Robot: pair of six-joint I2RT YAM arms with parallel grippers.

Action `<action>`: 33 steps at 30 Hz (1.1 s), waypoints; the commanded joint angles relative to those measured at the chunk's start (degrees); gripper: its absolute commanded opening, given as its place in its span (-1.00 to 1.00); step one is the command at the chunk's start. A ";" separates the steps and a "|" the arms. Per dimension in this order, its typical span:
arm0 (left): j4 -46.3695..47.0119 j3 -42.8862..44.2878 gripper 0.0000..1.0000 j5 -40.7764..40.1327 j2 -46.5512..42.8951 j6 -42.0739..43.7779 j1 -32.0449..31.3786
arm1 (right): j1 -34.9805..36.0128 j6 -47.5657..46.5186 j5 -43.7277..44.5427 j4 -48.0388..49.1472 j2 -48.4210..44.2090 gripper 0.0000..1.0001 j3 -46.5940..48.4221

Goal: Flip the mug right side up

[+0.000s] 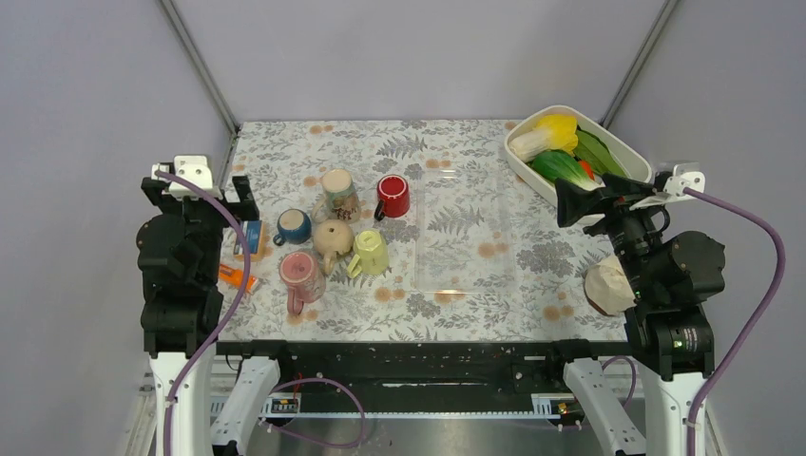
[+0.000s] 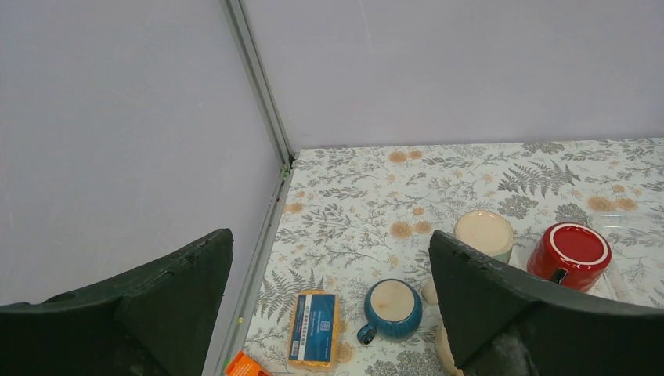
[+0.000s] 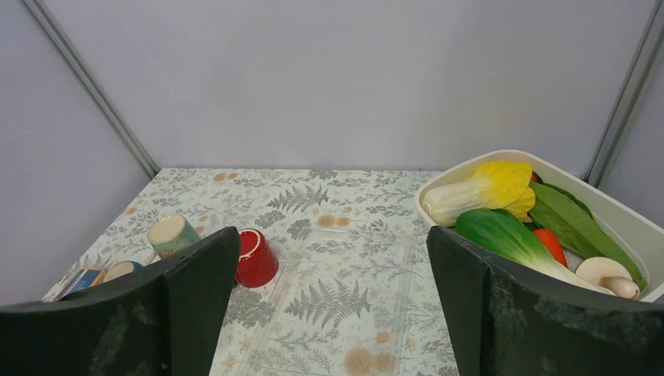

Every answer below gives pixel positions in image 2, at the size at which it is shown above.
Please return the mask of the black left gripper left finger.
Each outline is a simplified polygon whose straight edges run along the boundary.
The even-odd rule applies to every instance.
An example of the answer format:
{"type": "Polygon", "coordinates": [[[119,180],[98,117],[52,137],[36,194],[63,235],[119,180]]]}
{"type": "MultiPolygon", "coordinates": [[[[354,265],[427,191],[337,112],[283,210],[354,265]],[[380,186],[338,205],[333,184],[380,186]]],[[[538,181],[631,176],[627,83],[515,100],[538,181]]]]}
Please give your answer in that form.
{"type": "Polygon", "coordinates": [[[215,230],[44,302],[1,308],[4,375],[199,375],[233,261],[215,230]]]}

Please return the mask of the blue ribbed ceramic mug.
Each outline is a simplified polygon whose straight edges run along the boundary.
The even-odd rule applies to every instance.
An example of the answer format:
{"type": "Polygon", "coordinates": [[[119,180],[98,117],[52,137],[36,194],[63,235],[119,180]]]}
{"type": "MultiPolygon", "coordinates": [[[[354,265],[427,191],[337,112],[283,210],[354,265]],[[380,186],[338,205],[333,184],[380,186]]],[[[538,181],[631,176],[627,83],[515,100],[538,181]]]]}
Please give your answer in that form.
{"type": "Polygon", "coordinates": [[[380,280],[366,293],[366,324],[357,331],[357,341],[369,345],[378,336],[390,342],[404,342],[418,330],[423,311],[422,299],[407,282],[395,278],[380,280]]]}

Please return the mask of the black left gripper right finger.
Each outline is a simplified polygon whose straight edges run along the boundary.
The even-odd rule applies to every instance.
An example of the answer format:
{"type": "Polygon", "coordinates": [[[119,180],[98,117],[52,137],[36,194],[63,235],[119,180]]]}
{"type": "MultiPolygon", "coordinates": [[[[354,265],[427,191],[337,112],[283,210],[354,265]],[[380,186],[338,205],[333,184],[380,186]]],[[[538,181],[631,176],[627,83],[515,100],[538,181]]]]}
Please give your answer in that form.
{"type": "Polygon", "coordinates": [[[455,367],[466,375],[660,375],[663,311],[599,298],[435,231],[429,259],[455,367]]]}

